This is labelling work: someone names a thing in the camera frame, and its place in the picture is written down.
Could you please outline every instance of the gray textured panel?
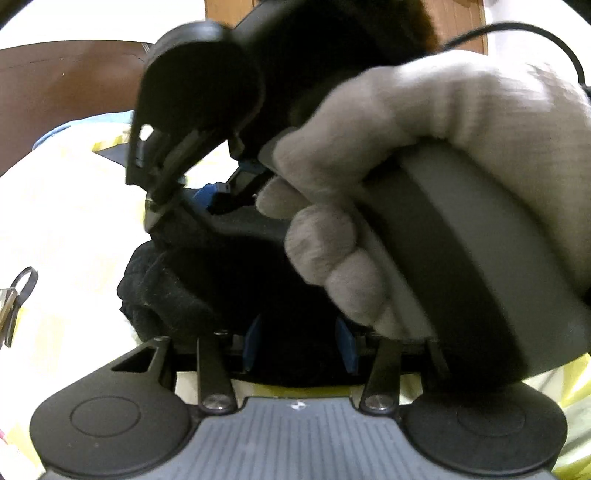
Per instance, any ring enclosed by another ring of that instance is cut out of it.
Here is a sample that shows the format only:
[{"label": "gray textured panel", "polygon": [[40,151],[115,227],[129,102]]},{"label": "gray textured panel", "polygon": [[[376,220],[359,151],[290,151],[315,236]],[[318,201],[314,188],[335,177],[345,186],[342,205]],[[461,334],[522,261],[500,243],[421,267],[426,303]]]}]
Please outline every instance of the gray textured panel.
[{"label": "gray textured panel", "polygon": [[[65,480],[48,472],[44,480]],[[348,398],[252,398],[203,421],[174,458],[138,480],[462,480],[417,453],[395,421]],[[552,480],[539,472],[521,480]]]}]

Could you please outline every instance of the black mount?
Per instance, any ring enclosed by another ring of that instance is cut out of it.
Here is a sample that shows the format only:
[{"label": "black mount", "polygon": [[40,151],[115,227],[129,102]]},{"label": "black mount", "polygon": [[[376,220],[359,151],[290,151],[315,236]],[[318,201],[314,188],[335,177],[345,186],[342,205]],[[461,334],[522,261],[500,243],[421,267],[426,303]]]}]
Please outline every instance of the black mount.
[{"label": "black mount", "polygon": [[[168,338],[155,338],[43,402],[30,433],[48,475],[140,475],[181,451],[204,419],[240,412],[230,381],[240,372],[228,369],[237,363],[224,346],[227,337],[218,332],[200,338],[193,355],[177,355]],[[554,465],[566,419],[543,394],[521,383],[493,391],[454,383],[436,343],[375,334],[364,341],[376,348],[358,410],[396,421],[425,458],[478,478],[526,475]],[[197,406],[173,393],[176,372],[191,363]],[[399,406],[400,375],[410,372],[420,373],[423,393]]]}]

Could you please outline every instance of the blue plastic part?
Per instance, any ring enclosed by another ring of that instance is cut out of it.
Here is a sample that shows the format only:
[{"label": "blue plastic part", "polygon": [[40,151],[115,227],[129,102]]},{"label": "blue plastic part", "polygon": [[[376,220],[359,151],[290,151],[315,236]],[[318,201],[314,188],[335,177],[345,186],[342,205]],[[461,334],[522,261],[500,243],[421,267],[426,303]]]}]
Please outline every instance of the blue plastic part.
[{"label": "blue plastic part", "polygon": [[261,316],[255,318],[244,337],[244,349],[242,350],[242,365],[249,372],[255,365],[256,355],[261,346]]},{"label": "blue plastic part", "polygon": [[349,331],[347,324],[343,319],[337,319],[335,325],[336,345],[339,349],[340,356],[343,359],[345,370],[348,374],[356,374],[359,369],[359,354],[357,352],[357,344],[355,337]]},{"label": "blue plastic part", "polygon": [[214,195],[217,193],[217,184],[208,183],[195,192],[193,200],[195,200],[203,208],[208,208],[212,204]]}]

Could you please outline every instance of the white glove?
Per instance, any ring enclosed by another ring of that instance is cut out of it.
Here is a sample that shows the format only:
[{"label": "white glove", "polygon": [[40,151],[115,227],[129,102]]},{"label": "white glove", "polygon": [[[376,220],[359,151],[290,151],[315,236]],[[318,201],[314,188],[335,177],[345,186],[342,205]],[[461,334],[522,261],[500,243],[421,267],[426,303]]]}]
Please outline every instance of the white glove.
[{"label": "white glove", "polygon": [[314,116],[277,144],[281,178],[257,207],[291,218],[290,261],[324,286],[351,320],[396,337],[380,270],[356,243],[348,215],[299,192],[347,192],[420,137],[465,151],[538,216],[583,293],[591,284],[591,108],[578,85],[523,65],[450,51],[380,67],[337,87]]}]

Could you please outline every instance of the metal screw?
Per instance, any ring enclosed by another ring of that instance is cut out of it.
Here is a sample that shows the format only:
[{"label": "metal screw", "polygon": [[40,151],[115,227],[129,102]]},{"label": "metal screw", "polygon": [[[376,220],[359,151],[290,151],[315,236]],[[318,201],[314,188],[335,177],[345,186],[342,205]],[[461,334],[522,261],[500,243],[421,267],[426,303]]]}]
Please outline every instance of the metal screw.
[{"label": "metal screw", "polygon": [[394,406],[394,399],[390,395],[371,395],[365,399],[365,406],[374,412],[384,412]]},{"label": "metal screw", "polygon": [[223,411],[232,406],[232,400],[227,395],[214,393],[203,400],[203,406],[208,410]]}]

